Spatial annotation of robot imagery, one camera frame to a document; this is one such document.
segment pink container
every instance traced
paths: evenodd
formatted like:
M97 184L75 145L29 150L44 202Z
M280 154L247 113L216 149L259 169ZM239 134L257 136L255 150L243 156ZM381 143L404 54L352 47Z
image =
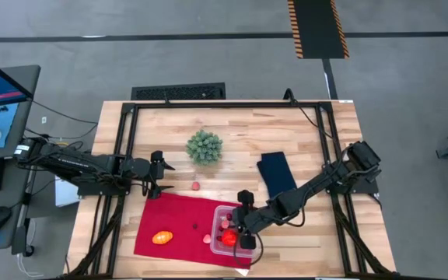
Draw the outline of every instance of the pink container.
M225 256L233 255L233 248L224 245L222 242L217 240L217 236L221 236L222 233L219 232L219 227L221 222L226 218L227 214L230 214L235 207L220 205L214 211L214 222L212 223L212 241L210 242L210 250L214 254L221 254ZM238 242L238 247L236 249L237 257L249 257L254 256L254 250L242 249L240 247L240 242Z

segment concrete floor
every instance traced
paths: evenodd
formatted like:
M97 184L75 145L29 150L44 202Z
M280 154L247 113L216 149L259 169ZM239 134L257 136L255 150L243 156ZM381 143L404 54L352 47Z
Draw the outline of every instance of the concrete floor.
M448 1L338 0L345 32L448 31ZM0 37L289 31L279 0L0 0ZM340 99L355 101L365 140L383 159L383 215L405 275L448 278L448 38L347 39L349 60L331 61ZM292 40L0 43L0 67L42 67L36 100L96 120L104 100L132 86L225 82L228 99L326 99L320 60L298 60ZM47 116L47 123L40 118ZM33 107L29 127L74 136L88 129ZM92 135L85 138L91 145ZM61 273L76 207L34 209L29 271ZM0 279L25 279L0 250Z

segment wooden table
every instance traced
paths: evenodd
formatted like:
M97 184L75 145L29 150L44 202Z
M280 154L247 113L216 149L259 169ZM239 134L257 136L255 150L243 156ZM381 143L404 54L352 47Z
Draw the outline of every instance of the wooden table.
M332 103L343 149L362 138L359 122L353 103ZM113 152L121 106L121 101L103 104L94 140L94 154ZM312 120L316 120L313 109L305 111ZM185 152L186 141L201 128L215 132L224 141L222 161L218 166L196 167ZM127 136L128 131L124 134L123 150ZM324 163L319 131L297 108L142 109L133 156L149 159L150 153L157 149L163 150L166 161L176 168L175 171L167 170L165 179L160 181L162 185L175 186L168 192L236 201L236 193L247 189L255 193L257 206L265 205L264 202L268 199L267 188L256 167L262 153L284 151L297 185L316 176ZM201 190L191 190L191 183L194 181L200 182ZM354 194L352 199L362 239L384 266L394 270L394 260L379 205L366 194ZM232 268L134 255L135 237L145 200L139 187L133 187L125 199L114 277L241 277ZM71 268L80 262L89 249L96 202L97 197L87 197L79 204L68 249ZM116 202L113 201L110 212L115 205ZM306 223L303 227L273 225L261 232L264 256L251 268L248 276L344 275L329 196L324 192L319 193L307 202L305 209ZM299 223L300 219L299 216L292 222ZM352 270L357 271L354 247L348 236L347 241ZM100 271L106 271L109 246L108 240L103 248Z

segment desk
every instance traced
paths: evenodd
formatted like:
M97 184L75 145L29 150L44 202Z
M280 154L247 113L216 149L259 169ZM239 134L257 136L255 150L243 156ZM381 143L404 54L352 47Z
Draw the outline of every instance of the desk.
M354 104L333 101L332 105L341 147L360 140L362 136ZM94 154L113 152L121 106L122 102L116 101L103 104L93 146ZM316 120L312 109L305 111L311 119ZM186 141L200 128L215 132L224 141L222 161L216 167L196 167L186 155ZM128 126L124 133L123 150L126 149L127 137ZM164 180L159 182L175 186L167 192L236 201L236 193L247 189L255 193L257 207L264 205L268 198L267 188L256 167L261 153L284 151L297 185L316 176L324 163L319 131L298 108L142 109L138 116L133 156L149 159L150 153L157 149L163 150L167 163L176 168L175 171L167 170ZM191 183L195 180L201 184L199 191L191 190ZM381 263L394 270L379 205L366 194L353 195L352 199L361 237ZM89 249L96 201L97 197L87 197L79 203L68 249L71 268L80 262ZM142 196L141 188L133 187L125 198L115 278L241 276L232 268L134 255L135 237L144 205L145 197ZM304 227L273 225L261 232L264 256L252 267L248 276L344 275L329 196L319 193L307 202L305 209ZM299 223L300 219L299 216L292 222ZM356 271L353 244L349 237L347 241L352 270ZM108 240L103 247L100 271L106 270L109 246Z
M11 67L2 69L10 77L34 94L39 77L40 67L37 65ZM16 111L12 128L8 134L5 148L0 148L0 158L13 156L16 145L22 139L23 131L27 123L27 116L30 111L30 102L22 102ZM26 189L28 170L21 170L16 167L16 160L8 159L2 178L0 190L0 206L11 206L21 201ZM12 216L0 230L0 249L9 247L12 243L13 234L19 219L21 205L18 204L12 210Z

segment red cloth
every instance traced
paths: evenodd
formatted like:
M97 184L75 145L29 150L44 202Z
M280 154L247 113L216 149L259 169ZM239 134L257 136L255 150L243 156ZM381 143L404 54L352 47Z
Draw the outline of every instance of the red cloth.
M210 244L203 243L205 234L212 234L214 211L219 205L238 206L236 203L167 193L160 198L146 200L134 254L231 268L250 268L238 265L233 256L212 253ZM170 231L173 239L164 245L154 244L153 236L163 230ZM242 264L249 264L251 261L250 258L242 257L239 260Z

